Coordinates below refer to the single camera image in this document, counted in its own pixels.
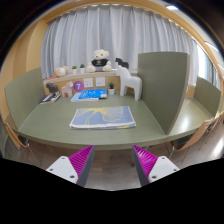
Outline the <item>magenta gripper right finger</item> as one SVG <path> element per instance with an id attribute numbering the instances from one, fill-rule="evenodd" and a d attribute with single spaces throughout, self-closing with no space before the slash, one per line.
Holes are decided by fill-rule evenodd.
<path id="1" fill-rule="evenodd" d="M 157 157 L 136 145 L 132 146 L 132 156 L 142 186 L 179 171 L 166 156 Z"/>

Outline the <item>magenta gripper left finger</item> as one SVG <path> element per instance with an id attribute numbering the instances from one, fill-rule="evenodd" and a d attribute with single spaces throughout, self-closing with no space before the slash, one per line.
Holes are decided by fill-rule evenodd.
<path id="1" fill-rule="evenodd" d="M 84 187 L 87 182 L 94 156 L 94 146 L 91 145 L 69 157 L 59 157 L 47 168 L 47 171 L 74 184 Z"/>

